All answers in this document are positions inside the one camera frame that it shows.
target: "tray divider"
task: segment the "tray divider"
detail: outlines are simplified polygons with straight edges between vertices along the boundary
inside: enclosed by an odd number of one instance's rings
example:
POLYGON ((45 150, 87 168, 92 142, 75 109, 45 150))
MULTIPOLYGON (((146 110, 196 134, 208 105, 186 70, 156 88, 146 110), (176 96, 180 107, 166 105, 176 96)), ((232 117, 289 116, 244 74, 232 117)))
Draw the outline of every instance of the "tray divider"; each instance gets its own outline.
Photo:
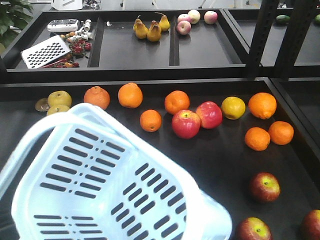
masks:
POLYGON ((88 60, 87 67, 88 68, 98 68, 100 62, 100 52, 101 52, 101 44, 104 36, 104 27, 105 22, 99 16, 96 24, 96 32, 92 43, 91 54, 88 60))
POLYGON ((171 25, 170 25, 169 66, 180 65, 179 35, 176 31, 176 26, 178 24, 177 18, 178 17, 174 15, 170 21, 171 25))

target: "mandarin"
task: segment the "mandarin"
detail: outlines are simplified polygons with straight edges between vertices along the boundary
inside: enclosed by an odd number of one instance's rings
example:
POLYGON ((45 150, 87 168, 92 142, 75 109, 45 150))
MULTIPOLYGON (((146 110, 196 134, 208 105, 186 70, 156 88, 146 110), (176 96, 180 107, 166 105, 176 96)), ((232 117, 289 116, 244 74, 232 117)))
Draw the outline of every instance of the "mandarin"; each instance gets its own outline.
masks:
POLYGON ((118 100, 121 106, 135 109, 142 103, 143 93, 136 83, 129 82, 119 89, 118 100))
POLYGON ((277 101, 270 93, 259 92, 250 98, 248 107, 255 117, 269 119, 276 112, 277 101))
POLYGON ((140 116, 140 125, 147 132, 157 131, 162 124, 162 117, 156 110, 149 109, 144 111, 140 116))
POLYGON ((164 99, 165 110, 174 115, 180 110, 186 110, 190 106, 189 96, 180 90, 169 93, 164 99))
POLYGON ((99 106, 103 110, 106 110, 110 104, 110 95, 100 86, 93 86, 85 92, 83 102, 99 106))
POLYGON ((286 121, 275 121, 269 127, 271 141, 278 145, 286 145, 294 137, 294 128, 286 121))
POLYGON ((246 132, 244 142, 255 151, 263 151, 267 149, 270 143, 270 135, 266 130, 255 126, 246 132))

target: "pink apple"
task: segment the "pink apple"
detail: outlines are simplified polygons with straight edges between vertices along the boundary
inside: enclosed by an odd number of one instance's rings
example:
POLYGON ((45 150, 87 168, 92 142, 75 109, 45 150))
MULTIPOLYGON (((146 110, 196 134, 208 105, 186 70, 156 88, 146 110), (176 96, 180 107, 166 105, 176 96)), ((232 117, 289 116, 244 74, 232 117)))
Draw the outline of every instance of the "pink apple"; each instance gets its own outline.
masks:
POLYGON ((272 240, 269 226, 261 219, 250 216, 240 222, 235 229, 236 240, 272 240))
POLYGON ((186 20, 182 20, 176 26, 176 30, 181 35, 187 35, 191 31, 191 23, 186 20))
POLYGON ((182 20, 185 20, 185 21, 188 21, 189 23, 191 23, 191 17, 188 15, 188 14, 180 14, 178 16, 178 19, 177 19, 177 23, 180 23, 182 20))
POLYGON ((200 20, 200 12, 198 10, 192 9, 188 12, 188 15, 191 17, 191 24, 196 24, 200 20))
POLYGON ((173 115, 171 125, 178 137, 191 139, 199 132, 201 120, 195 112, 185 109, 173 115))
POLYGON ((313 209, 308 212, 300 225, 303 239, 319 240, 320 239, 320 210, 313 209))
POLYGON ((222 123, 223 115, 220 107, 213 101, 201 103, 195 111, 201 119, 201 127, 214 129, 222 123))
POLYGON ((218 14, 215 11, 207 11, 204 14, 204 21, 206 24, 214 24, 218 19, 218 14))
POLYGON ((269 172, 259 172, 249 183, 249 191, 260 203, 275 201, 280 195, 280 185, 277 178, 269 172))

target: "white basket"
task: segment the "white basket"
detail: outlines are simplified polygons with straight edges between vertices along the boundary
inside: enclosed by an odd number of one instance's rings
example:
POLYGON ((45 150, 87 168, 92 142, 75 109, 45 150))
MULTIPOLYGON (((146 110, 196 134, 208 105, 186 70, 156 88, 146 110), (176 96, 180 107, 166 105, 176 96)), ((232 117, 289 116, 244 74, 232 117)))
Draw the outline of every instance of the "white basket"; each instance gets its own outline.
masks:
POLYGON ((13 198, 21 240, 229 239, 229 213, 189 173, 88 103, 28 130, 0 173, 0 197, 53 127, 13 198))

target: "green apple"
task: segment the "green apple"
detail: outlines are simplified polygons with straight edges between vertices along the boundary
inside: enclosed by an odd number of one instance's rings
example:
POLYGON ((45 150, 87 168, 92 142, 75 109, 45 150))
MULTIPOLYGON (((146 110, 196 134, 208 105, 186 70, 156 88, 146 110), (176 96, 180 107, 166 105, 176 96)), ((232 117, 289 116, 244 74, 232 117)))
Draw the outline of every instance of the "green apple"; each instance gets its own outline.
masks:
POLYGON ((304 240, 320 239, 320 210, 313 209, 304 216, 301 226, 304 240))
POLYGON ((57 104, 57 105, 54 105, 54 106, 50 107, 48 109, 48 111, 46 112, 46 115, 49 116, 51 114, 66 112, 69 109, 70 109, 70 107, 68 107, 67 105, 57 104))
POLYGON ((248 217, 235 229, 236 240, 272 240, 269 226, 257 217, 248 217))
POLYGON ((62 104, 71 107, 72 99, 69 93, 64 90, 54 91, 48 96, 49 107, 62 104))
POLYGON ((281 189, 274 175, 269 172, 259 172, 250 180, 249 191, 258 202, 268 203, 279 197, 281 189))

